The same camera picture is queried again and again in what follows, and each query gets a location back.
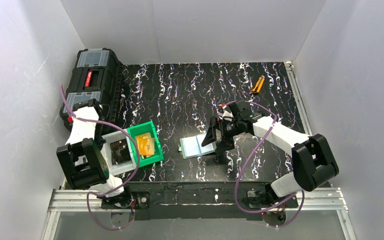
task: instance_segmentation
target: black bracket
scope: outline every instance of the black bracket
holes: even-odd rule
[[[321,134],[309,137],[292,148],[293,176],[305,191],[313,191],[339,174],[328,141]]]
[[[83,155],[87,162],[75,166],[75,162]],[[60,146],[56,149],[56,156],[73,190],[86,190],[95,184],[105,184],[110,177],[107,163],[92,138],[85,138],[73,145]]]

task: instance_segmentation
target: orange item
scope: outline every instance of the orange item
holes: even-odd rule
[[[263,86],[264,79],[266,79],[266,77],[264,76],[259,77],[257,83],[255,84],[255,87],[251,90],[252,94],[258,94],[261,91],[261,87]]]

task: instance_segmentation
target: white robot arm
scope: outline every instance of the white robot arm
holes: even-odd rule
[[[101,106],[95,99],[77,103],[73,111],[77,118],[99,120]],[[69,117],[72,123],[71,134],[64,146],[56,150],[59,163],[70,187],[75,189],[90,189],[100,193],[120,186],[123,181],[110,174],[108,164],[100,152],[105,143],[101,137],[102,125],[94,122],[85,122]],[[121,187],[106,197],[114,197],[123,193]]]
[[[232,150],[235,148],[233,136],[250,133],[262,138],[273,124],[270,116],[252,112],[250,104],[243,99],[228,107],[231,113],[225,111],[220,118],[210,119],[202,146],[217,141],[218,130],[221,140],[216,143],[216,152]],[[320,134],[309,136],[276,122],[266,140],[291,156],[293,168],[293,172],[265,185],[264,199],[270,199],[269,202],[300,190],[313,191],[339,173],[329,144]]]

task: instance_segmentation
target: glass panel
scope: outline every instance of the glass panel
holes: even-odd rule
[[[94,213],[106,226],[127,223],[128,213],[113,215]],[[246,219],[157,219],[136,221],[122,231],[108,231],[94,223],[87,212],[61,212],[56,240],[344,240],[344,234],[335,210],[302,211],[286,227],[276,230],[263,221]]]

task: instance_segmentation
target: metal frame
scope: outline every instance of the metal frame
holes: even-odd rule
[[[291,61],[287,61],[284,64],[286,67],[286,73],[289,78],[290,85],[292,87],[293,97],[295,98],[296,105],[298,107],[299,116],[301,118],[302,125],[304,126],[305,133],[312,136],[313,134],[310,128],[309,119],[307,117],[306,108],[304,107],[303,99],[301,98],[300,88],[298,86],[298,82],[295,77],[294,65]],[[342,195],[342,192],[339,191],[339,193],[340,193],[341,199],[343,200],[344,206],[347,206],[347,204],[345,203],[344,196]],[[308,201],[311,201],[311,199],[307,199],[306,197],[304,206],[306,205],[306,202],[308,203]],[[350,217],[348,216],[348,207],[346,207],[346,209],[337,209],[336,212],[338,214],[338,218],[339,218],[340,225],[342,227],[342,232],[343,232],[343,235],[345,236],[345,239],[356,240],[357,238],[354,233],[353,226],[351,225]]]
[[[291,61],[285,62],[286,72],[292,87],[293,96],[295,98],[299,116],[304,126],[304,131],[308,135],[312,135],[309,120],[307,118],[306,109],[301,98],[299,86],[293,71]],[[86,194],[87,190],[54,190],[51,201],[49,203],[46,225],[43,232],[42,240],[53,240],[60,219],[61,212],[87,212]],[[102,209],[100,199],[90,195],[90,207],[92,212],[110,212],[110,209]],[[302,194],[296,195],[298,203],[302,201]],[[348,216],[348,206],[340,188],[324,187],[317,188],[312,192],[305,193],[305,202],[302,211],[330,210],[336,211],[343,234],[346,240],[356,240],[350,218]],[[118,212],[129,212],[129,209],[117,210]],[[287,208],[286,211],[296,211],[296,208]]]

